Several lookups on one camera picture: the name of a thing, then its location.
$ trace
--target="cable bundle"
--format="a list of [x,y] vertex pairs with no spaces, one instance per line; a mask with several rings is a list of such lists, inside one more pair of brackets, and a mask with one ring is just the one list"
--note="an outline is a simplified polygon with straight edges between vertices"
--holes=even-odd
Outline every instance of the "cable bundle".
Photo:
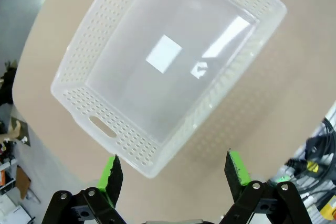
[[[322,152],[322,155],[320,157],[319,160],[316,160],[314,162],[310,162],[310,160],[312,160],[314,158],[314,151],[312,149],[310,150],[306,150],[306,161],[308,161],[308,165],[306,169],[302,170],[301,172],[298,172],[295,174],[295,177],[292,180],[297,180],[298,178],[302,178],[303,176],[308,175],[309,173],[311,173],[311,171],[314,171],[316,168],[318,168],[318,164],[323,164],[331,155],[332,159],[330,164],[324,169],[323,172],[321,172],[320,174],[318,174],[318,176],[316,176],[313,180],[313,182],[311,182],[308,186],[304,186],[304,187],[298,187],[298,192],[300,194],[304,194],[304,193],[308,193],[311,192],[312,190],[316,189],[317,187],[319,187],[323,182],[325,182],[326,180],[328,180],[332,173],[335,172],[335,165],[336,165],[336,132],[333,128],[333,126],[331,125],[331,123],[329,122],[328,119],[324,118],[324,120],[322,121],[322,123],[324,124],[325,127],[325,138],[324,141],[326,141],[323,146],[324,146],[324,150]],[[293,161],[289,160],[289,162],[287,163],[287,165],[292,166]]]

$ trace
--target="black cable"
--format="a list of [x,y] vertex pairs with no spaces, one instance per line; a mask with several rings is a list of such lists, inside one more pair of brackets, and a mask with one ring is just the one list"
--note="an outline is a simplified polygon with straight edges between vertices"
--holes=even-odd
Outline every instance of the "black cable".
[[326,189],[326,190],[313,191],[313,192],[312,192],[312,193],[310,193],[309,195],[307,195],[307,196],[303,197],[303,198],[302,198],[302,201],[305,201],[305,200],[306,200],[306,199],[308,199],[308,198],[309,198],[309,196],[311,196],[311,195],[314,195],[314,194],[319,194],[319,193],[330,193],[330,192],[332,192],[332,191],[336,192],[336,188],[334,187],[334,188],[331,188],[331,189]]
[[[325,128],[325,134],[326,134],[326,135],[329,134],[329,129],[324,125],[324,127],[319,131],[318,135],[320,135],[320,134],[324,131],[324,128]],[[330,138],[327,137],[327,140],[326,140],[326,141],[327,141],[327,143],[326,143],[326,145],[325,145],[325,147],[324,147],[324,151],[323,151],[323,155],[322,155],[322,157],[323,157],[324,155],[327,154],[327,150],[328,150],[329,147],[330,147],[330,143],[331,143]],[[311,154],[312,154],[312,150],[309,150],[309,153],[307,154],[307,160],[310,159],[309,156],[310,156]],[[314,170],[314,169],[318,166],[317,163],[318,163],[318,161],[317,161],[316,163],[311,164],[309,167],[307,167],[307,169],[305,169],[305,170],[301,171],[299,174],[295,175],[294,178],[292,178],[290,181],[293,181],[293,179],[298,180],[300,177],[306,176],[306,175],[309,173],[310,170]],[[304,185],[304,184],[307,182],[307,180],[309,180],[309,179],[310,179],[310,177],[306,178],[306,180],[302,183],[302,185]],[[310,183],[307,187],[309,187],[309,186],[311,186],[312,184],[316,183],[317,180],[318,180],[318,179],[315,178],[314,181],[313,181],[312,183]]]
[[324,118],[323,123],[326,126],[326,128],[328,128],[329,131],[330,131],[330,134],[328,135],[328,137],[332,138],[331,139],[331,149],[333,150],[334,155],[331,159],[331,162],[330,162],[328,168],[324,171],[324,173],[317,180],[317,182],[315,184],[313,184],[312,186],[306,188],[306,189],[299,190],[299,194],[307,193],[309,191],[314,190],[318,186],[320,186],[324,181],[327,180],[328,176],[333,172],[333,169],[335,169],[335,165],[336,165],[336,132],[335,132],[333,126],[331,125],[331,123],[329,122],[328,119]]
[[[301,157],[304,153],[305,153],[305,151],[306,150],[302,150],[302,152],[301,152],[301,154],[300,155],[298,155],[298,157]],[[285,171],[284,171],[284,173],[287,173],[287,171],[290,169],[291,167],[290,166],[287,166],[287,168],[285,169]],[[289,181],[292,181],[294,178],[296,178],[295,176],[294,176],[294,174],[292,174],[292,175],[290,175],[290,180]]]
[[[327,150],[329,149],[330,144],[331,144],[331,140],[330,140],[329,138],[327,138],[327,144],[326,144],[326,146],[324,147],[324,151],[323,151],[323,155],[322,155],[322,156],[324,156],[324,155],[327,154]],[[331,154],[328,154],[328,155],[324,158],[324,160],[322,160],[322,159],[323,159],[323,157],[322,157],[319,161],[313,163],[310,167],[307,167],[307,169],[304,170],[302,173],[300,173],[299,176],[305,176],[305,175],[307,175],[307,174],[309,173],[310,170],[314,170],[314,169],[318,166],[318,163],[324,163],[326,160],[328,160],[328,158],[330,157]],[[318,177],[318,178],[315,178],[309,185],[305,186],[305,188],[309,188],[310,186],[312,186],[313,184],[315,184],[320,178],[321,178],[321,176]],[[304,185],[309,179],[310,179],[310,177],[307,177],[306,180],[305,180],[302,184]]]
[[[324,125],[324,127],[322,127],[322,129],[319,131],[318,135],[320,135],[320,134],[324,131],[324,128],[325,128],[325,134],[328,135],[328,134],[329,134],[329,130],[328,130],[328,128],[325,126],[325,124],[324,124],[323,122],[321,122],[321,123]],[[328,150],[329,147],[330,147],[330,139],[327,138],[327,144],[326,144],[326,146],[324,147],[324,151],[323,151],[323,155],[322,155],[322,156],[324,156],[324,155],[327,153],[327,150]],[[309,160],[309,156],[310,156],[311,154],[312,154],[312,150],[309,150],[309,153],[307,154],[307,160]],[[317,166],[316,163],[310,165],[309,167],[307,167],[306,170],[301,171],[301,172],[300,172],[299,174],[297,174],[294,178],[298,179],[298,177],[303,177],[303,176],[307,175],[307,174],[309,173],[309,170],[314,169],[316,166]]]
[[318,205],[318,204],[320,204],[321,202],[325,201],[326,198],[330,196],[330,194],[329,194],[330,192],[333,192],[333,191],[331,190],[331,191],[329,191],[328,193],[326,193],[326,194],[324,194],[323,196],[321,196],[321,197],[320,197],[314,204],[315,204],[315,205]]

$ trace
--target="yellow label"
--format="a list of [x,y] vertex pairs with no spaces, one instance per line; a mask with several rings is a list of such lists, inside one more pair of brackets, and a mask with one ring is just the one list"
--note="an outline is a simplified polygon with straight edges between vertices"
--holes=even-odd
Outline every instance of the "yellow label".
[[328,201],[328,203],[321,209],[320,213],[327,220],[333,220],[333,213],[336,207],[336,196],[332,196],[332,198]]
[[319,165],[315,162],[307,161],[307,170],[317,173],[317,171],[319,170]]

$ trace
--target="table surface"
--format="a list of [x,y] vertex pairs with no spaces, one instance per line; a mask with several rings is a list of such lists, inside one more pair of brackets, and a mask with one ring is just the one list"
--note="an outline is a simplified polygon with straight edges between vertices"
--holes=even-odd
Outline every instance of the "table surface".
[[[16,75],[16,107],[43,143],[84,182],[99,178],[109,153],[50,93],[65,50],[93,0],[46,0]],[[218,221],[232,200],[225,153],[268,178],[318,125],[336,97],[334,0],[281,0],[288,14],[221,105],[154,179],[122,161],[118,208],[126,220]]]

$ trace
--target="metal screw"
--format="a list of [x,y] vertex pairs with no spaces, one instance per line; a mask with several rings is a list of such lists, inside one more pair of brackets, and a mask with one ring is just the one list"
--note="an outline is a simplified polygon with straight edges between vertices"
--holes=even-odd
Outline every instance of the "metal screw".
[[287,191],[288,190],[288,185],[287,184],[282,185],[281,189],[284,190],[284,191]]
[[253,186],[254,189],[259,189],[260,188],[260,184],[259,183],[254,183],[252,186]]
[[93,196],[93,195],[95,195],[95,191],[94,191],[94,190],[89,191],[88,195],[89,195],[89,196]]
[[61,199],[66,199],[67,198],[67,194],[61,194]]

